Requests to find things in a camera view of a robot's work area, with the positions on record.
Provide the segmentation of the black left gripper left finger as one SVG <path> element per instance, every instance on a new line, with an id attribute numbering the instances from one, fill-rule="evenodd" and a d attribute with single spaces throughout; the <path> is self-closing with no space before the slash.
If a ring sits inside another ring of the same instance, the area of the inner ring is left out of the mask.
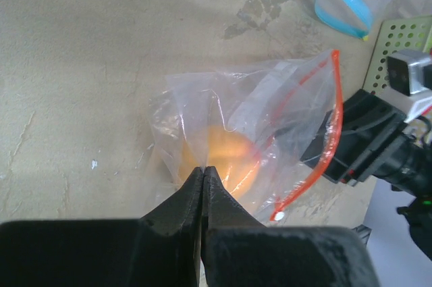
<path id="1" fill-rule="evenodd" d="M 2 286 L 198 286 L 204 174 L 137 219 L 1 225 Z"/>

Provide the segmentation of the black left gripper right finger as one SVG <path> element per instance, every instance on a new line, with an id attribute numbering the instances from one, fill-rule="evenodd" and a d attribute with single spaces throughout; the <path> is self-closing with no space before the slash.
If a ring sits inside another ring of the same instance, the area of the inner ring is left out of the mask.
<path id="1" fill-rule="evenodd" d="M 377 286 L 365 245 L 342 227 L 266 227 L 203 177 L 201 259 L 209 286 Z"/>

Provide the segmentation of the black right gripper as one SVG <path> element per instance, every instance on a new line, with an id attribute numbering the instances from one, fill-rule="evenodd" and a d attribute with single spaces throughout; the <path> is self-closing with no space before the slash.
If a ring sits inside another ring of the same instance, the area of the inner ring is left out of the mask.
<path id="1" fill-rule="evenodd" d="M 364 182 L 375 176 L 393 186 L 408 186 L 408 138 L 403 134 L 406 115 L 378 96 L 360 89 L 344 103 L 339 145 L 323 176 L 333 183 Z M 301 162 L 318 164 L 326 141 L 326 115 Z"/>

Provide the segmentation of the fake yellow orange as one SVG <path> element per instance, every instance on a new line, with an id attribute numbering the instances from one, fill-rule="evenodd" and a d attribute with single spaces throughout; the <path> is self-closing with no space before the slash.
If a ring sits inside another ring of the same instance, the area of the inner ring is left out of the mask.
<path id="1" fill-rule="evenodd" d="M 261 167 L 261 156 L 245 135 L 222 126 L 207 126 L 184 139 L 179 181 L 186 181 L 198 166 L 215 167 L 223 187 L 239 199 L 251 189 Z"/>

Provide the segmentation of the clear bag red zipper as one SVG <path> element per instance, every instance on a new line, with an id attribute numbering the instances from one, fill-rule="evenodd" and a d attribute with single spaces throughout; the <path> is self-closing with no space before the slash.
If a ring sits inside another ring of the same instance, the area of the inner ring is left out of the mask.
<path id="1" fill-rule="evenodd" d="M 207 126 L 222 126 L 249 138 L 261 167 L 251 189 L 239 199 L 261 221 L 275 221 L 324 174 L 342 132 L 340 53 L 310 59 L 278 59 L 208 72 L 167 76 L 166 87 L 149 103 L 155 148 L 172 181 L 184 139 Z M 318 164 L 300 158 L 330 113 Z"/>

